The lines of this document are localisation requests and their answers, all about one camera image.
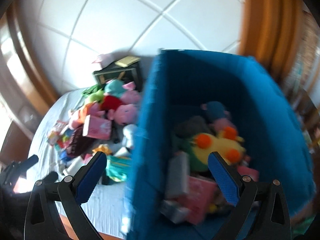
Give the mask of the white bear plush orange ribbon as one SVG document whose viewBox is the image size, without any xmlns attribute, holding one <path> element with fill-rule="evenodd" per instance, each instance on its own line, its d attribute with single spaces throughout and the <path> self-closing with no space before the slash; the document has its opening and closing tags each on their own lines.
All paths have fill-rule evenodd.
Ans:
<svg viewBox="0 0 320 240">
<path fill-rule="evenodd" d="M 92 152 L 93 152 L 93 155 L 95 155 L 97 152 L 103 152 L 106 155 L 113 154 L 113 151 L 110 149 L 108 144 L 100 144 L 98 147 L 94 148 Z"/>
</svg>

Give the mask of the black rectangular block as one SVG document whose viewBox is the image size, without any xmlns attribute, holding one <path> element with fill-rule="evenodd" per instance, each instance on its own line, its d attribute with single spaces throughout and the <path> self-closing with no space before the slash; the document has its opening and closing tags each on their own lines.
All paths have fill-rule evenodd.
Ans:
<svg viewBox="0 0 320 240">
<path fill-rule="evenodd" d="M 165 189 L 165 197 L 167 199 L 178 198 L 189 192 L 189 174 L 189 155 L 185 152 L 178 152 L 169 161 L 167 186 Z"/>
</svg>

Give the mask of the grey elephant plush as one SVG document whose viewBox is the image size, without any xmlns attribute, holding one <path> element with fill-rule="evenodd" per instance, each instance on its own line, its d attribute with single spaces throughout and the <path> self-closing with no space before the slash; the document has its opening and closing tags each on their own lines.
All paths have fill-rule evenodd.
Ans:
<svg viewBox="0 0 320 240">
<path fill-rule="evenodd" d="M 181 139 L 188 139 L 200 133 L 212 133 L 204 118 L 199 115 L 177 124 L 174 132 Z"/>
</svg>

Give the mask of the blue pink pig plush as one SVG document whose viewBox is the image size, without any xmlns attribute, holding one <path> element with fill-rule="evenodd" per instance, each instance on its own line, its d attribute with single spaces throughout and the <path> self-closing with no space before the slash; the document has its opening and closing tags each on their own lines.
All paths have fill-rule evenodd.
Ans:
<svg viewBox="0 0 320 240">
<path fill-rule="evenodd" d="M 223 131 L 226 127 L 236 129 L 230 120 L 230 114 L 225 109 L 224 105 L 218 101 L 210 101 L 204 103 L 201 108 L 204 110 L 210 126 L 216 133 Z"/>
</svg>

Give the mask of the blue striped bed sheet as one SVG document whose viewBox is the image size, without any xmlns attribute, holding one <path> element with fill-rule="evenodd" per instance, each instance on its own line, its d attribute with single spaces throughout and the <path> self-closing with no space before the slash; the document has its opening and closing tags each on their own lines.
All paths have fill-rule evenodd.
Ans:
<svg viewBox="0 0 320 240">
<path fill-rule="evenodd" d="M 49 131 L 57 120 L 66 120 L 68 111 L 82 106 L 84 97 L 82 90 L 74 90 L 64 94 L 50 108 L 37 128 L 31 142 L 29 154 L 37 155 L 39 161 L 27 171 L 27 181 L 33 189 L 36 181 L 44 178 L 49 172 L 57 171 L 58 155 L 47 142 Z M 88 166 L 82 167 L 76 176 L 59 177 L 61 197 L 57 210 L 68 215 L 72 208 L 80 214 L 81 220 L 89 220 L 89 224 L 100 233 L 124 238 L 121 233 L 124 214 L 125 182 L 102 185 L 98 177 L 106 165 L 106 157 L 97 154 Z"/>
</svg>

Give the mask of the yellow duck plush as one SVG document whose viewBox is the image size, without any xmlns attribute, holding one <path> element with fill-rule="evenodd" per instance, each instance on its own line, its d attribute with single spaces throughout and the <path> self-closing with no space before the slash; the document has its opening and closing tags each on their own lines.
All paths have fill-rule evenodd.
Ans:
<svg viewBox="0 0 320 240">
<path fill-rule="evenodd" d="M 217 152 L 229 165 L 242 161 L 246 152 L 241 145 L 242 142 L 244 139 L 231 127 L 226 127 L 217 136 L 208 133 L 197 134 L 190 141 L 191 151 L 201 163 L 208 164 L 209 155 Z"/>
</svg>

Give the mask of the orange dress pig plush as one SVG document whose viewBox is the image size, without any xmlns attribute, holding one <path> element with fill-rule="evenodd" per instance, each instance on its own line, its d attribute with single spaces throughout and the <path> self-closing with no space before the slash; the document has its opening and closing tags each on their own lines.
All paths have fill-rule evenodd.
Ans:
<svg viewBox="0 0 320 240">
<path fill-rule="evenodd" d="M 89 115 L 103 118 L 104 114 L 105 111 L 101 110 L 100 104 L 98 102 L 85 104 L 78 110 L 70 113 L 68 128 L 71 130 L 77 129 L 79 126 L 84 124 L 86 117 Z"/>
</svg>

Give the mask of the green frog plush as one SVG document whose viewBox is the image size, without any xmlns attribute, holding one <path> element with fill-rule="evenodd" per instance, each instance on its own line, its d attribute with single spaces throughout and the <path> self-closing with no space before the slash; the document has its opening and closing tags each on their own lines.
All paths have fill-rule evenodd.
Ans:
<svg viewBox="0 0 320 240">
<path fill-rule="evenodd" d="M 98 90 L 95 93 L 90 94 L 86 99 L 85 99 L 85 104 L 97 102 L 101 103 L 104 99 L 104 91 L 102 89 Z"/>
</svg>

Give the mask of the teal pig plush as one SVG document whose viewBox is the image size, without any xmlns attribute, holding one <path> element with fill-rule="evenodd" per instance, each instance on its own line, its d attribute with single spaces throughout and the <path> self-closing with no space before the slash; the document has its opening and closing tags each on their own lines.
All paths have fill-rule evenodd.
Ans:
<svg viewBox="0 0 320 240">
<path fill-rule="evenodd" d="M 136 84 L 133 81 L 124 83 L 120 79 L 113 79 L 106 83 L 104 93 L 105 95 L 111 95 L 120 98 L 125 92 L 134 90 L 135 88 Z"/>
</svg>

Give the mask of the pink tissue box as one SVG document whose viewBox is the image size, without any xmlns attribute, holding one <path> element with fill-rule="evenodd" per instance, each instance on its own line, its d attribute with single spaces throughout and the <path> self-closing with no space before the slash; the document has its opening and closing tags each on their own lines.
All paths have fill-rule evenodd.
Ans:
<svg viewBox="0 0 320 240">
<path fill-rule="evenodd" d="M 92 64 L 98 66 L 100 69 L 103 69 L 115 61 L 113 54 L 100 54 Z"/>
</svg>

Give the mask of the black cabinet box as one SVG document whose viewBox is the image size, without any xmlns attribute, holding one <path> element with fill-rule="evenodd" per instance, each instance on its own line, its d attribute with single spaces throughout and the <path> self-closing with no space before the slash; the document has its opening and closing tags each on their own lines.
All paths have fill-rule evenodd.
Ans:
<svg viewBox="0 0 320 240">
<path fill-rule="evenodd" d="M 143 88 L 143 77 L 139 62 L 133 63 L 128 67 L 120 67 L 115 63 L 112 63 L 102 70 L 94 71 L 93 77 L 97 84 L 102 85 L 103 87 L 108 81 L 120 78 L 124 83 L 134 82 L 136 90 L 139 92 Z"/>
</svg>

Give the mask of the yellow sticky note pad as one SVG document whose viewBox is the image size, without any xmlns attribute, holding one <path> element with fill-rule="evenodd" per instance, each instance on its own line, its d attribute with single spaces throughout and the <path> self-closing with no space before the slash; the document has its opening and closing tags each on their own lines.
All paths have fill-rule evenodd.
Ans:
<svg viewBox="0 0 320 240">
<path fill-rule="evenodd" d="M 140 61 L 140 57 L 127 56 L 127 57 L 124 57 L 124 58 L 116 61 L 114 64 L 119 66 L 119 67 L 126 68 L 126 67 L 131 66 L 132 64 L 135 64 L 135 63 L 139 62 L 139 61 Z"/>
</svg>

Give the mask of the blue plastic storage crate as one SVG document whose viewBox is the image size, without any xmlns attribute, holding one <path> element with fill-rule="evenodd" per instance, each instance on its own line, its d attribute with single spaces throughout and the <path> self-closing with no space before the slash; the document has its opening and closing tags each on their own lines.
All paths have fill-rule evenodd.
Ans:
<svg viewBox="0 0 320 240">
<path fill-rule="evenodd" d="M 314 197 L 299 121 L 252 58 L 202 50 L 155 57 L 126 183 L 127 239 L 243 239 L 271 204 L 270 238 Z"/>
</svg>

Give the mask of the wooden headboard frame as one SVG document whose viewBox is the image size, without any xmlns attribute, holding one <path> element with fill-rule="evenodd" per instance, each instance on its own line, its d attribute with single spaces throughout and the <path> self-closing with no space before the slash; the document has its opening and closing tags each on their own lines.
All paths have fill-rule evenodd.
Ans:
<svg viewBox="0 0 320 240">
<path fill-rule="evenodd" d="M 1 19 L 7 69 L 45 114 L 70 90 L 95 84 L 97 59 L 142 58 L 161 49 L 255 57 L 287 77 L 302 30 L 301 0 L 13 0 Z"/>
</svg>

